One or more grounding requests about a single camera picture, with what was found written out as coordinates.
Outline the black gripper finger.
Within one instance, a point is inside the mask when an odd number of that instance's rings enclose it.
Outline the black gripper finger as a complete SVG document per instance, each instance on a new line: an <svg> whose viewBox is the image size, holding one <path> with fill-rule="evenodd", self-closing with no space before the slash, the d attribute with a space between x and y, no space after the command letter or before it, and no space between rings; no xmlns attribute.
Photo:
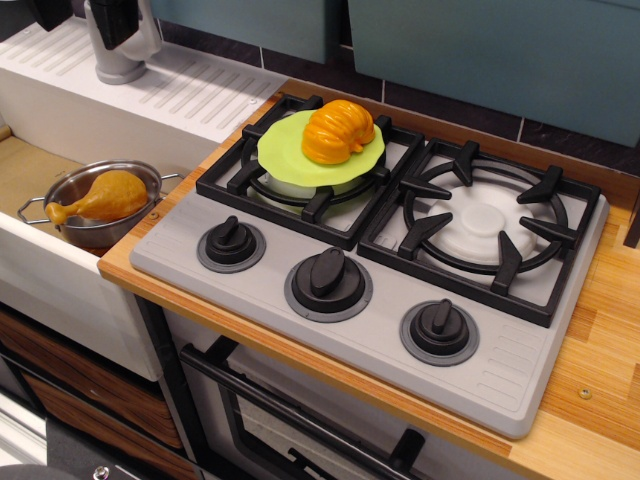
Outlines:
<svg viewBox="0 0 640 480"><path fill-rule="evenodd" d="M90 8L107 50L114 50L139 29L137 0L91 0Z"/></svg>
<svg viewBox="0 0 640 480"><path fill-rule="evenodd" d="M73 16L70 0L30 0L29 9L36 22L47 32Z"/></svg>

